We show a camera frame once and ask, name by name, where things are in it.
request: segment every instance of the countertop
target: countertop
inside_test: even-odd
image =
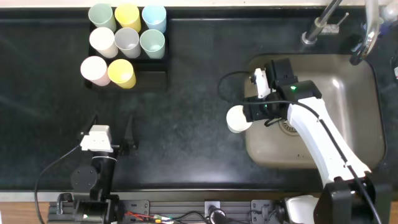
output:
[[[80,75],[88,56],[86,9],[8,9],[0,17],[0,190],[32,190],[39,172],[78,144],[76,135],[97,111],[115,139],[130,114],[136,119],[140,145],[118,159],[114,191],[320,191],[315,169],[260,167],[249,158],[244,134],[226,126],[231,105],[217,97],[216,86],[225,73],[248,69],[259,54],[349,54],[364,9],[339,9],[332,22],[347,10],[339,35],[303,47],[301,33],[321,9],[169,9],[169,89],[97,93]],[[395,30],[379,39],[368,57],[386,139],[385,158],[374,172],[395,187],[398,88],[390,59],[397,38]],[[243,97],[242,78],[227,83],[229,97]],[[70,190],[70,174],[90,160],[89,152],[74,152],[42,177],[40,190]]]

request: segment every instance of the white wall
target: white wall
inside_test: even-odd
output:
[[[90,7],[96,3],[134,2],[138,6],[325,6],[331,0],[0,0],[0,7]],[[379,0],[387,4],[391,0]],[[364,0],[343,0],[342,6],[362,6]]]

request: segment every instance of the white cup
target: white cup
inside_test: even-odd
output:
[[[141,54],[139,35],[132,28],[119,29],[114,35],[114,43],[128,58],[136,58]]]
[[[108,4],[95,4],[88,11],[88,18],[96,27],[107,27],[112,32],[116,31],[113,10]]]
[[[142,18],[149,29],[166,31],[166,9],[163,6],[146,6],[142,10]]]
[[[80,66],[81,75],[99,86],[106,86],[111,82],[107,70],[106,62],[99,56],[86,58]]]
[[[164,56],[165,39],[161,31],[149,29],[143,32],[139,43],[150,58],[160,59]]]
[[[113,58],[118,54],[114,34],[106,27],[100,27],[91,32],[90,45],[106,58]]]
[[[226,123],[233,133],[241,133],[250,128],[252,122],[247,122],[243,113],[243,106],[233,106],[226,114]]]

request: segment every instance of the yellow cup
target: yellow cup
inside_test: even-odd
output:
[[[141,30],[141,18],[136,5],[129,3],[121,4],[116,8],[114,16],[122,27],[130,27],[137,32]]]
[[[125,59],[113,61],[108,67],[108,76],[112,82],[125,89],[132,88],[137,82],[131,63]]]

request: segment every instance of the faucet base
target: faucet base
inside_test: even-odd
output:
[[[312,44],[315,44],[315,42],[318,40],[318,38],[315,38],[315,40],[308,40],[307,38],[305,38],[305,35],[307,34],[307,32],[304,32],[302,35],[301,35],[301,41],[304,43],[304,44],[307,44],[307,45],[312,45]]]

